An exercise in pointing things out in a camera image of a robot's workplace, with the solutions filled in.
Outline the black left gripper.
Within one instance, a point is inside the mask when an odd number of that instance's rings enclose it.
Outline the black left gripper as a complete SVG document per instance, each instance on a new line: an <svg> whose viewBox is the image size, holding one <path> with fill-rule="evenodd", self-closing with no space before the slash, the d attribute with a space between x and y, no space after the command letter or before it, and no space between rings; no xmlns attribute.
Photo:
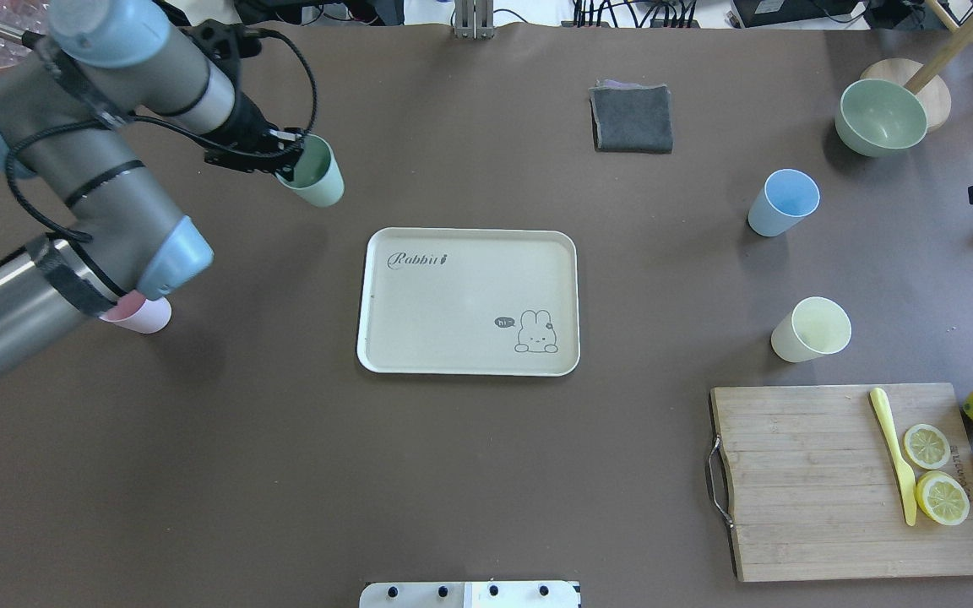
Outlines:
<svg viewBox="0 0 973 608"><path fill-rule="evenodd" d="M204 160L220 168L246 173L262 171L294 181L306 132L302 128L273 127L246 94L236 93L235 105L223 126L202 134L205 141L221 146L220 149L204 144ZM253 157L273 153L270 160Z"/></svg>

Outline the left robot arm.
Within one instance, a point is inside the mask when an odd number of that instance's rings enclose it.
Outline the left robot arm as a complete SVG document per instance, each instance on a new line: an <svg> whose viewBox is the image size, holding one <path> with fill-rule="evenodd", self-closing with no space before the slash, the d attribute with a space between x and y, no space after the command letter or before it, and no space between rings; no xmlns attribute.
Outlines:
<svg viewBox="0 0 973 608"><path fill-rule="evenodd" d="M53 1L49 32L0 77L0 170L42 234L0 264L0 377L136 291L155 301L213 251L125 143L138 121L190 138L206 160L289 172L310 128L278 128L217 42L269 30L179 30L152 1Z"/></svg>

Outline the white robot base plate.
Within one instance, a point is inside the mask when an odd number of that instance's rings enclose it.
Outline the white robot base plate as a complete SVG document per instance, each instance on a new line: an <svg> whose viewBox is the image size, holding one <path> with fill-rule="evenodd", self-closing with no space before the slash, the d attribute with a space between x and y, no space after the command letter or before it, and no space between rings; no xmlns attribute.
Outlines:
<svg viewBox="0 0 973 608"><path fill-rule="evenodd" d="M487 580L378 582L360 594L359 607L580 607L578 582Z"/></svg>

